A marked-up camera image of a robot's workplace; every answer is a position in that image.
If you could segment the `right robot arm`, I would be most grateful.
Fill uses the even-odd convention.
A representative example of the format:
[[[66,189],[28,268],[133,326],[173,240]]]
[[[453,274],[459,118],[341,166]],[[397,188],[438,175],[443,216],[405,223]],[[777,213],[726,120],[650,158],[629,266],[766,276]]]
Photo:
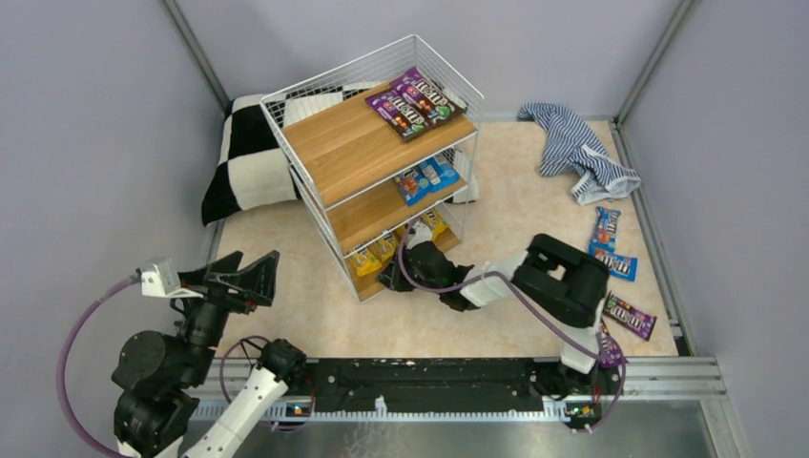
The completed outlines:
[[[603,323],[609,276],[602,261],[547,234],[534,236],[522,252],[480,265],[455,264],[433,241],[412,235],[377,280],[392,291],[431,292],[457,312],[518,300],[563,343],[558,366],[532,381],[560,401],[594,391],[600,369],[625,362]]]

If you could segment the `yellow candy bag back up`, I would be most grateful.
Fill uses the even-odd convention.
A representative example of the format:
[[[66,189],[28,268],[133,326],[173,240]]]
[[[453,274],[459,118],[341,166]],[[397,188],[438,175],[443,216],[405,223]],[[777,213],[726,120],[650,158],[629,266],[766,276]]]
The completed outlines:
[[[359,278],[371,275],[383,266],[380,259],[368,246],[357,248],[347,259]]]

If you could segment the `blue candy bag floor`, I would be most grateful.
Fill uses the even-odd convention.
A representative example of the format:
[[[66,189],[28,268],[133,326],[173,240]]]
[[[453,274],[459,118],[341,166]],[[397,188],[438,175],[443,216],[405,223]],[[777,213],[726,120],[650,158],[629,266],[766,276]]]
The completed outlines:
[[[406,169],[394,178],[397,190],[407,206],[413,206],[430,193],[431,183],[418,166]]]

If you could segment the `yellow candy bag front up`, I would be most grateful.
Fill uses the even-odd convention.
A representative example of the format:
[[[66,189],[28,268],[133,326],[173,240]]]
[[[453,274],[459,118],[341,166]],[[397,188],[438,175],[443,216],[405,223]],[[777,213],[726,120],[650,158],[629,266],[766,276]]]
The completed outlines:
[[[397,252],[399,238],[395,233],[387,233],[373,241],[370,245],[371,252],[381,263],[390,261]]]

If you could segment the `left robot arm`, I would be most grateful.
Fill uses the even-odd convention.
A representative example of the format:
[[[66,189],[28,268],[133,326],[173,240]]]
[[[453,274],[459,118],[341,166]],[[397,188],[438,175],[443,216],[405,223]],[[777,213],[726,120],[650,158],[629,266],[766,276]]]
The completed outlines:
[[[173,335],[141,331],[124,343],[113,382],[122,394],[114,410],[118,450],[132,457],[178,457],[202,385],[228,319],[271,306],[280,253],[243,265],[234,251],[196,270],[180,272],[172,260],[150,260],[136,271],[145,297],[167,299],[181,316]],[[239,394],[187,457],[232,457],[268,408],[305,378],[306,355],[285,339],[266,343]]]

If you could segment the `yellow candy bag up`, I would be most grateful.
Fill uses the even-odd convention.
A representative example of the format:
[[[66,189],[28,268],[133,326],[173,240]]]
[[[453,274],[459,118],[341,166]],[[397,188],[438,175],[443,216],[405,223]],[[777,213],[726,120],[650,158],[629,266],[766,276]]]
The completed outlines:
[[[383,266],[380,259],[368,246],[357,248],[347,259],[359,278],[371,275]]]
[[[381,263],[390,261],[397,252],[399,238],[395,233],[387,233],[373,241],[370,245],[371,252]]]

